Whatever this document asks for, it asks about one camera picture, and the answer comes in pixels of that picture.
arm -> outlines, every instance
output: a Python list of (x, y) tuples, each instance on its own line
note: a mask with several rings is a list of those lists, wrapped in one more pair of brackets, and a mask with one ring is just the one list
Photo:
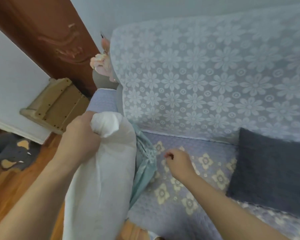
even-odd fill
[(0, 222), (0, 240), (48, 240), (74, 173), (99, 149), (88, 111), (66, 129), (54, 158)]
[(198, 176), (186, 152), (171, 149), (165, 158), (172, 176), (192, 193), (224, 240), (288, 240)]

white baseboard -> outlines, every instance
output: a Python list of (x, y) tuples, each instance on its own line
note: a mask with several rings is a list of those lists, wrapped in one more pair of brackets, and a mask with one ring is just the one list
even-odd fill
[(27, 138), (27, 139), (29, 139), (31, 141), (34, 141), (34, 142), (40, 144), (40, 145), (44, 144), (45, 140), (48, 138), (47, 137), (45, 140), (42, 140), (40, 138), (36, 138), (33, 135), (25, 133), (24, 131), (22, 131), (22, 130), (20, 130), (18, 128), (15, 128), (15, 127), (13, 127), (11, 125), (7, 125), (5, 123), (2, 123), (1, 121), (0, 121), (0, 129), (4, 130), (4, 131), (7, 131), (7, 132), (11, 132), (11, 133), (17, 134), (19, 136), (22, 136), (24, 138)]

dark gray pillow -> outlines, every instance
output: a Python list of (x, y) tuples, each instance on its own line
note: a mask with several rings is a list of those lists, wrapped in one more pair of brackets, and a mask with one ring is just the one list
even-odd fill
[(300, 143), (240, 129), (228, 197), (300, 216)]

carved door decoration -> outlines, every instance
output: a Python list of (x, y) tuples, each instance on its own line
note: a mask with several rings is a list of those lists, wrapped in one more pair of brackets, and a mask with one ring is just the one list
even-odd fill
[(89, 62), (100, 52), (70, 0), (0, 0), (0, 30), (52, 78), (96, 91)]

toy ear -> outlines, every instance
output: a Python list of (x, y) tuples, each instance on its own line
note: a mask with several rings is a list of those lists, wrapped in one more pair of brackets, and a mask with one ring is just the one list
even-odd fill
[(102, 40), (101, 40), (101, 46), (104, 49), (104, 52), (106, 54), (109, 54), (109, 52), (110, 52), (110, 41), (108, 39), (106, 39), (106, 38), (102, 38)]

